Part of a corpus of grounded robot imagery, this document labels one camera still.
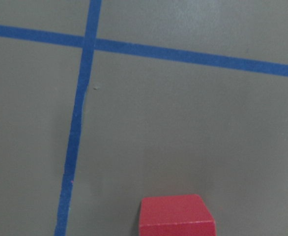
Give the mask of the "red block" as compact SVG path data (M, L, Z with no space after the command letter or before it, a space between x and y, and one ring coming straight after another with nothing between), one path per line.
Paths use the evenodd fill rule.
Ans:
M146 197L139 216L141 236L215 236L216 223L197 194Z

